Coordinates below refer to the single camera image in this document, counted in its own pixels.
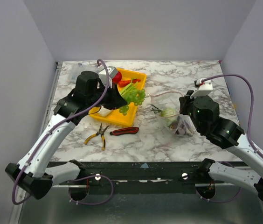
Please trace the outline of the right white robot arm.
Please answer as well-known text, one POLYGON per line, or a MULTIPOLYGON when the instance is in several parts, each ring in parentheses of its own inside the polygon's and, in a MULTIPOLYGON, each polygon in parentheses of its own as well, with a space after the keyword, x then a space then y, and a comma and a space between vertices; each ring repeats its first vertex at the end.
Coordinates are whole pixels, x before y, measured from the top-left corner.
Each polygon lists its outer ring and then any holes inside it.
POLYGON ((240 158, 251 170, 239 170, 211 159, 204 159, 197 178, 211 179, 248 189, 263 202, 263 150, 254 150, 247 134, 235 122, 220 116, 219 104, 209 96, 191 98, 193 91, 179 98, 180 113, 190 117, 196 131, 214 145, 240 158))

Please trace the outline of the dark red toy beet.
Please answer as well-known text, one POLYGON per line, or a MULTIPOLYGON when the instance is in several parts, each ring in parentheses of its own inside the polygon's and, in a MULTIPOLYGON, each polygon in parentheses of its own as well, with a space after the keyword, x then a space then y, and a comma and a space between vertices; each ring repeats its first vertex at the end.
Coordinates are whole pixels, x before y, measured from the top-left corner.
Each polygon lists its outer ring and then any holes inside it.
POLYGON ((172 122, 172 123, 168 126, 168 128, 170 128, 171 130, 173 130, 173 129, 176 128, 176 126, 177 126, 177 123, 176 123, 176 122, 172 122))

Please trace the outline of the green toy cabbage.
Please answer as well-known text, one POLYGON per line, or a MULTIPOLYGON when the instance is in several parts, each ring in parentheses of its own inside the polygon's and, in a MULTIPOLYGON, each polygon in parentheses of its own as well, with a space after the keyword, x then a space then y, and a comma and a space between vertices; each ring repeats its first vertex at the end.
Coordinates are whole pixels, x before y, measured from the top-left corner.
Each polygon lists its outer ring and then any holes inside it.
POLYGON ((173 108, 166 108, 160 113, 160 116, 168 122, 171 120, 174 121, 176 115, 178 115, 178 113, 173 108))

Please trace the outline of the green toy grapes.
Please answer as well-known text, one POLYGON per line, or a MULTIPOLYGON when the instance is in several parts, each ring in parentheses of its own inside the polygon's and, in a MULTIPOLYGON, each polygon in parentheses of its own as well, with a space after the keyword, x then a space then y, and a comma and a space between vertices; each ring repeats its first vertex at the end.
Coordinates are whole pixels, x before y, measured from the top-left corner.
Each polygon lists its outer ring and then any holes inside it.
POLYGON ((121 96, 127 102, 127 105, 120 107, 119 112, 124 116, 126 116, 131 105, 134 106, 142 105, 145 98, 145 90, 133 89, 127 91, 126 93, 123 93, 121 96))

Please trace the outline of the clear zip top bag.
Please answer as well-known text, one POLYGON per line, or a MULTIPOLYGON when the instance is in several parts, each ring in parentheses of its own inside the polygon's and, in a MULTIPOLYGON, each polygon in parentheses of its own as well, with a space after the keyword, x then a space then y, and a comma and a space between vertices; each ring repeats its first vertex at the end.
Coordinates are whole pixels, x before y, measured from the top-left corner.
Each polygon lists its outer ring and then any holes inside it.
POLYGON ((179 137, 192 137, 194 127, 190 118, 180 113, 180 97, 182 94, 178 91, 150 95, 150 105, 160 124, 170 134, 179 137))

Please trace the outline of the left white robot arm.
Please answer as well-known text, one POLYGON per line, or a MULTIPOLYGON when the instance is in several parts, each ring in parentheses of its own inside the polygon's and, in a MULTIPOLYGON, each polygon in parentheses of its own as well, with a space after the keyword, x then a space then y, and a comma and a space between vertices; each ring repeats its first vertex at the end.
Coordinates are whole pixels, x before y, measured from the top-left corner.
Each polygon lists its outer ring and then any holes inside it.
POLYGON ((95 72, 82 72, 75 88, 57 102, 47 127, 30 151, 17 163, 9 163, 5 172, 15 187, 22 188, 35 199, 43 198, 52 186, 62 182, 83 183, 86 173, 80 162, 71 160, 48 168, 52 156, 90 109, 103 106, 115 110, 126 104, 115 84, 104 84, 95 72))

